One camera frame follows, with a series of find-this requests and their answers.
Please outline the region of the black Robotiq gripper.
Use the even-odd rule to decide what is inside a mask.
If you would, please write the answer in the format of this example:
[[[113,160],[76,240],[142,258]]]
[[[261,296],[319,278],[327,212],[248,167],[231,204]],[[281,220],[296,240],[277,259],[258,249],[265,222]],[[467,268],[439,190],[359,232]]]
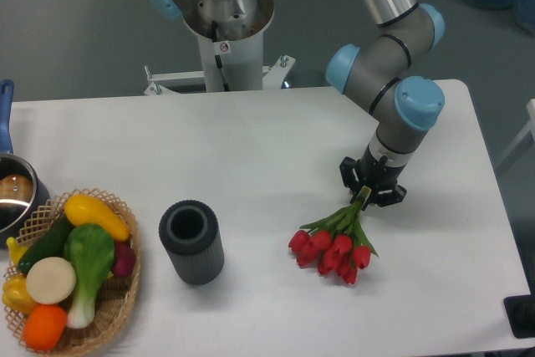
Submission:
[[[363,211],[369,206],[389,207],[401,203],[407,190],[398,184],[398,179],[414,152],[415,148],[402,150],[385,143],[378,133],[374,133],[358,161],[346,156],[339,164],[350,200],[355,201],[362,186],[366,186],[371,193]]]

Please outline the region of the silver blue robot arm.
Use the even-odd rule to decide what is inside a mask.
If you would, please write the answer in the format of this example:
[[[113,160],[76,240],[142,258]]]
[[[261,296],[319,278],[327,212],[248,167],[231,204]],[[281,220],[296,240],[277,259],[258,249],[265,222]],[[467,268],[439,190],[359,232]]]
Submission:
[[[436,123],[445,103],[441,87],[408,76],[410,66],[441,40],[445,24],[417,0],[364,0],[380,36],[368,47],[348,44],[330,59],[328,83],[377,120],[358,159],[345,158],[340,174],[354,194],[369,188],[367,203],[387,207],[405,198],[400,173]],[[264,89],[263,34],[273,0],[150,0],[169,19],[196,35],[206,89]]]

